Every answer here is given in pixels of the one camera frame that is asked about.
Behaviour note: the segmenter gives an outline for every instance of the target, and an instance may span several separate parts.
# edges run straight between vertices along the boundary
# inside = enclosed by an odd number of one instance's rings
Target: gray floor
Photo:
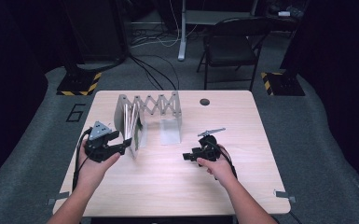
[[[179,43],[132,48],[131,53],[166,74],[180,90],[201,90],[203,75],[195,72],[202,54],[201,38],[187,42],[186,60],[177,61]],[[272,34],[266,40],[255,79],[253,95],[287,192],[297,197],[292,212],[303,223],[359,223],[359,177],[344,160],[328,130],[324,107],[313,88],[301,77],[304,97],[268,96],[261,72],[279,72],[289,39]],[[97,67],[101,64],[89,64]],[[216,73],[227,70],[216,70]],[[48,91],[32,123],[0,170],[0,223],[44,223],[52,205],[46,199],[59,193],[77,138],[88,114],[92,96],[58,96],[64,76],[57,68],[46,74]],[[164,89],[172,86],[155,75]],[[246,89],[240,86],[216,86]],[[103,72],[97,90],[154,90],[145,72],[132,60]],[[80,122],[66,122],[75,104],[84,113]],[[289,214],[276,216],[281,223],[297,223]],[[83,223],[90,222],[85,218]]]

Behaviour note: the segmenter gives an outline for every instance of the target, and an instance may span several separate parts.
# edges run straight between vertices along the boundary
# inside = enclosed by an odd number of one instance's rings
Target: black chair
[[[203,38],[204,52],[197,68],[199,72],[200,66],[205,64],[204,89],[212,82],[250,81],[249,91],[252,91],[262,44],[270,29],[269,20],[263,17],[234,18],[214,25],[210,34]],[[208,80],[208,66],[237,66],[237,71],[242,65],[254,66],[251,78]]]

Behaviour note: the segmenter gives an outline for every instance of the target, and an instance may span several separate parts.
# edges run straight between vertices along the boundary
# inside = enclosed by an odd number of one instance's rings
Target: person's right hand
[[[224,156],[220,156],[220,158],[216,161],[208,161],[203,158],[197,158],[197,162],[199,165],[207,167],[207,172],[210,175],[214,175],[224,188],[226,188],[232,181],[237,180]]]

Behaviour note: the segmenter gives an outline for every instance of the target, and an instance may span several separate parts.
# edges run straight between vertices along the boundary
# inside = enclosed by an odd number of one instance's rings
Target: wooden table
[[[96,120],[111,123],[117,98],[126,94],[155,99],[169,98],[171,91],[99,91],[90,108],[83,131]],[[214,133],[217,142],[228,150],[238,179],[270,214],[290,211],[287,199],[277,198],[274,190],[284,191],[269,140],[249,91],[179,91],[182,108],[181,143],[163,146],[159,138],[160,115],[145,114],[147,145],[136,160],[127,149],[111,167],[84,213],[85,217],[180,217],[233,215],[234,210],[223,187],[206,168],[184,161],[182,154],[199,147],[197,135],[206,130],[226,128]],[[210,100],[207,106],[200,99]],[[109,143],[121,143],[122,138]],[[75,153],[62,183],[61,192],[71,191]],[[53,212],[65,199],[58,200]]]

